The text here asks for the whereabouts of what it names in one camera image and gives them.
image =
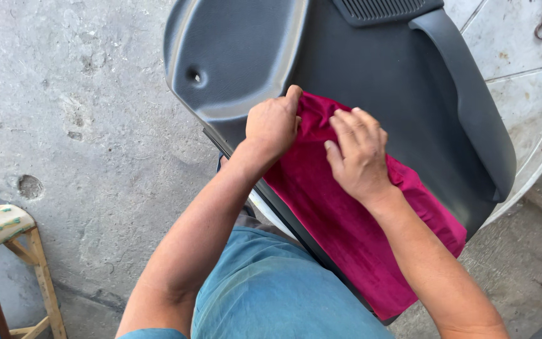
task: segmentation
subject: concrete floor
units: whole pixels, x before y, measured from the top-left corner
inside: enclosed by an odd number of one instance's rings
[[[0,0],[0,204],[37,220],[69,338],[114,335],[149,255],[215,172],[216,149],[164,82],[170,6]],[[461,257],[514,338],[542,325],[542,178],[527,197]],[[10,327],[45,314],[4,247],[0,299]],[[419,304],[390,329],[437,336]]]

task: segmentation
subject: wooden stool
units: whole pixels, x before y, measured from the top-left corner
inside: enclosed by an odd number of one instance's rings
[[[20,235],[26,235],[28,249],[19,241]],[[37,281],[43,295],[43,303],[47,316],[32,327],[10,330],[0,305],[0,338],[2,339],[34,339],[48,326],[55,339],[66,339],[66,330],[62,322],[54,285],[49,276],[49,268],[41,246],[39,231],[35,221],[21,208],[14,205],[0,205],[0,245],[4,244],[27,265],[34,266]]]

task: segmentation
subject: forearm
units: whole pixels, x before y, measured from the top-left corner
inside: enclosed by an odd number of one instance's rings
[[[384,230],[401,272],[443,337],[507,337],[493,305],[398,188],[366,207]]]
[[[117,336],[147,327],[175,328],[189,336],[197,293],[269,166],[268,159],[256,159],[255,146],[241,143],[162,239],[131,293]]]
[[[164,237],[141,281],[169,293],[199,290],[215,267],[233,224],[267,164],[241,143],[233,157],[196,196]]]

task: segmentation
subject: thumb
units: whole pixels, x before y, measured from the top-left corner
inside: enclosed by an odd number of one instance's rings
[[[333,141],[328,140],[323,143],[323,146],[325,146],[327,152],[327,162],[329,162],[329,165],[332,167],[332,173],[334,174],[334,178],[336,178],[336,175],[342,173],[344,170],[342,153]]]
[[[301,95],[302,88],[298,87],[298,85],[291,85],[290,88],[288,88],[288,92],[285,94],[285,98],[287,100],[286,107],[294,115],[296,115],[296,111],[298,110],[298,100],[300,99]]]

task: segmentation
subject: speaker grille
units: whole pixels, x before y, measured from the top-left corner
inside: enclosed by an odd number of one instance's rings
[[[388,19],[417,12],[426,0],[342,0],[344,7],[358,20]]]

